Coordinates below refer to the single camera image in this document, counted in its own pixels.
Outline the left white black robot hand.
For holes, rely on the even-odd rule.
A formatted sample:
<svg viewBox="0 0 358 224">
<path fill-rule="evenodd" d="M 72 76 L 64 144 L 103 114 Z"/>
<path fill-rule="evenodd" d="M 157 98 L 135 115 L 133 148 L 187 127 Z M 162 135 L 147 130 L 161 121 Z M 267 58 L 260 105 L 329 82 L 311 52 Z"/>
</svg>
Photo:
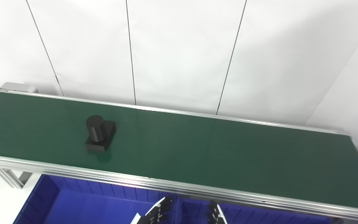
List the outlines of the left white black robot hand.
<svg viewBox="0 0 358 224">
<path fill-rule="evenodd" d="M 139 213 L 136 213 L 131 224 L 158 224 L 162 220 L 167 220 L 169 215 L 166 213 L 171 210 L 172 202 L 172 196 L 161 198 L 145 215 L 141 216 Z"/>
</svg>

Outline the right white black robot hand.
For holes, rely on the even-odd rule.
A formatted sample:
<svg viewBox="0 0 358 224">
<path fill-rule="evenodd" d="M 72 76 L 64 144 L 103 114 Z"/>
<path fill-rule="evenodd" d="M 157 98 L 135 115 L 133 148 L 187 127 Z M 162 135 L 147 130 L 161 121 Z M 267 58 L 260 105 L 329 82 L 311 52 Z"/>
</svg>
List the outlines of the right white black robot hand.
<svg viewBox="0 0 358 224">
<path fill-rule="evenodd" d="M 208 224 L 227 224 L 226 217 L 223 214 L 223 210 L 220 205 L 214 201 L 210 200 L 207 205 L 208 211 L 206 212 L 207 223 Z"/>
</svg>

